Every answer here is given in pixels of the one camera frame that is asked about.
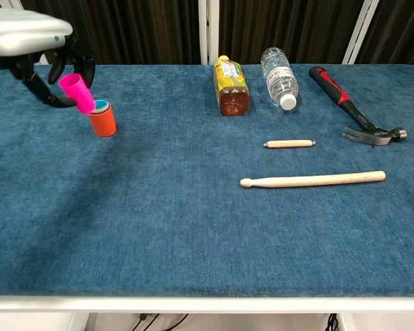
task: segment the red and black handle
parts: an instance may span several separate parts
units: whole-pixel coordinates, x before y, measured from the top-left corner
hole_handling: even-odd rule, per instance
[[[312,67],[308,74],[313,78],[336,105],[345,110],[352,119],[365,131],[376,131],[379,128],[372,124],[351,102],[348,93],[338,86],[326,73],[323,67]]]

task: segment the hammer head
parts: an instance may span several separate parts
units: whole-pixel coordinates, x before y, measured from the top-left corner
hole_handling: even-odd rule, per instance
[[[408,132],[403,128],[394,128],[391,131],[377,129],[374,132],[355,130],[353,128],[345,128],[342,136],[345,139],[366,145],[384,146],[390,141],[403,141],[408,138]]]

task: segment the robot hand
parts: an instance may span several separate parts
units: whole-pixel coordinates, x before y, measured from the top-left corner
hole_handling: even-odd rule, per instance
[[[28,89],[44,103],[53,107],[75,106],[72,99],[57,97],[34,72],[34,63],[46,50],[55,55],[48,75],[53,84],[61,76],[66,61],[74,65],[86,85],[92,85],[95,62],[86,54],[72,34],[72,26],[60,19],[32,12],[0,8],[0,69],[9,69],[16,79],[23,81]]]

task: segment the plastic bottle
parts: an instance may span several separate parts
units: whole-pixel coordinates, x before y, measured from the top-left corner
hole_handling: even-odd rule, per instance
[[[262,53],[261,65],[271,99],[282,109],[292,110],[299,87],[284,52],[276,47],[268,48]]]
[[[221,113],[226,116],[243,115],[250,94],[241,66],[222,55],[213,66],[213,81]]]

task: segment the orange cup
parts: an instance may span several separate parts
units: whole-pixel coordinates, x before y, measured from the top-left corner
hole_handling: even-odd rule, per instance
[[[104,112],[97,114],[90,113],[88,117],[97,136],[110,137],[117,131],[111,105]]]

